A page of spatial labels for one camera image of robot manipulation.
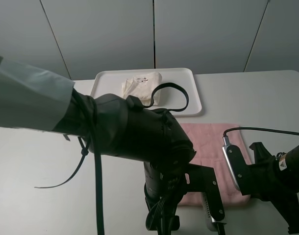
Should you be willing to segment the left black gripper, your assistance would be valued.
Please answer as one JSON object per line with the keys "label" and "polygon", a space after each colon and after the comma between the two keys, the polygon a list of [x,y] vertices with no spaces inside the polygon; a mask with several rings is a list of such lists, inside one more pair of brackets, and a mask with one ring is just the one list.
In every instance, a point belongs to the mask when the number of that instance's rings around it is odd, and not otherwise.
{"label": "left black gripper", "polygon": [[145,225],[148,231],[172,232],[179,229],[179,216],[175,213],[187,192],[187,168],[188,166],[184,165],[171,172],[162,173],[150,163],[144,163],[144,194],[149,211]]}

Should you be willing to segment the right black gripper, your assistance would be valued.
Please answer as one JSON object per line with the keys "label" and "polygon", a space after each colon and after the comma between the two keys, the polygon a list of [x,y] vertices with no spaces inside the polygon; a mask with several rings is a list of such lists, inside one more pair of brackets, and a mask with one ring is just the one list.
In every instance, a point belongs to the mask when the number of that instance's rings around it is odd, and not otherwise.
{"label": "right black gripper", "polygon": [[288,232],[299,233],[299,145],[276,156],[255,142],[255,163],[248,165],[249,173],[242,180],[241,192],[262,201],[270,201],[288,224]]}

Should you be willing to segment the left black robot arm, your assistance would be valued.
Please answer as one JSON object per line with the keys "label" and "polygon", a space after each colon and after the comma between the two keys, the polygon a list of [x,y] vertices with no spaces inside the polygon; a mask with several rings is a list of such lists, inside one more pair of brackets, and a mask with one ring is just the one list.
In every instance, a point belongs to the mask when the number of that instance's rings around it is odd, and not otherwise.
{"label": "left black robot arm", "polygon": [[78,137],[82,156],[94,154],[98,234],[104,234],[101,156],[142,161],[148,207],[146,228],[169,235],[179,228],[176,189],[194,157],[193,144],[172,110],[134,97],[83,95],[72,80],[0,56],[0,127]]}

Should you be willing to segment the right grey black robot arm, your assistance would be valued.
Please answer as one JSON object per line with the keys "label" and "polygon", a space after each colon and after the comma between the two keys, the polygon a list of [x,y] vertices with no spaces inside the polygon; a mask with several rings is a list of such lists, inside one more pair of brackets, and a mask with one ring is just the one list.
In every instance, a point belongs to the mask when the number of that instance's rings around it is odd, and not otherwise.
{"label": "right grey black robot arm", "polygon": [[255,163],[248,165],[249,178],[243,195],[270,201],[288,224],[288,234],[299,234],[299,145],[291,151],[272,155],[263,143],[249,147]]}

